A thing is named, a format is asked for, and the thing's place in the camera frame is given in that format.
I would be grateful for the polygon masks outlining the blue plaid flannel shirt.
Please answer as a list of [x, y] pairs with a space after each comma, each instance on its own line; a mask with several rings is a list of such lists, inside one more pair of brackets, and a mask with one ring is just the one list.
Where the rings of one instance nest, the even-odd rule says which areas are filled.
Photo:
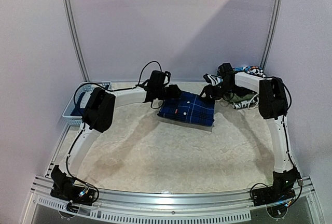
[[182, 91], [178, 99], [167, 99], [157, 116], [183, 123], [211, 127], [214, 123], [215, 101]]

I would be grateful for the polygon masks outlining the navy cartoon print t-shirt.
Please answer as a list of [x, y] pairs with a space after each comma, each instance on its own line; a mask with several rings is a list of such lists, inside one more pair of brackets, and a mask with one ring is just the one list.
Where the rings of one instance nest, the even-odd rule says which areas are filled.
[[91, 95], [91, 91], [83, 92], [79, 95], [79, 97], [76, 101], [76, 104], [74, 105], [74, 109], [71, 112], [72, 116], [81, 116], [81, 114], [84, 112], [84, 109], [90, 98], [90, 95]]

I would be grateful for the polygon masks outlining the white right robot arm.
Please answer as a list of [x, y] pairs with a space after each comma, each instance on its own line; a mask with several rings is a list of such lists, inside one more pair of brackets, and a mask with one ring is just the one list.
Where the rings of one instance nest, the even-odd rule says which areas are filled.
[[272, 201], [279, 201], [288, 193], [288, 185], [296, 180], [296, 166], [293, 162], [287, 127], [287, 101], [284, 83], [277, 77], [259, 77], [246, 72], [225, 72], [221, 77], [210, 74], [203, 76], [209, 84], [202, 93], [208, 99], [220, 99], [237, 88], [246, 88], [258, 94], [258, 109], [269, 128], [274, 152], [273, 181], [278, 181], [268, 190]]

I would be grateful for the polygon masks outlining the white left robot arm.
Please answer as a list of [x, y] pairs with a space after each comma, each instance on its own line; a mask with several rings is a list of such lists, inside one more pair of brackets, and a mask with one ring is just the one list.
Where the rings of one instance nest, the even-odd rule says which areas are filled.
[[138, 86], [121, 91], [94, 88], [81, 114], [82, 123], [78, 134], [67, 154], [53, 167], [51, 178], [63, 179], [78, 174], [79, 167], [94, 141], [112, 125], [115, 108], [134, 103], [152, 103], [156, 99], [161, 101], [177, 99], [180, 95], [181, 90], [177, 85], [158, 88]]

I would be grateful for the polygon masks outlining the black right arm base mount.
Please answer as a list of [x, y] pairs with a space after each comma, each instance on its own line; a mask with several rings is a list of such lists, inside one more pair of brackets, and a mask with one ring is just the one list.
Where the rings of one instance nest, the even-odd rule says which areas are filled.
[[284, 207], [292, 206], [301, 196], [303, 179], [296, 167], [283, 173], [272, 172], [273, 183], [267, 186], [256, 183], [250, 189], [254, 206], [284, 202]]

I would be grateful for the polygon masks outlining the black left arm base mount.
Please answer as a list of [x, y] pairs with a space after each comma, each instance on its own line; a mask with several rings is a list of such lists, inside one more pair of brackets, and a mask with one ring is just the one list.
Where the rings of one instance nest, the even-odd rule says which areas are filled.
[[62, 172], [58, 165], [54, 166], [51, 179], [53, 186], [50, 195], [54, 198], [73, 204], [91, 206], [100, 196], [99, 190], [95, 186], [72, 176], [70, 173]]

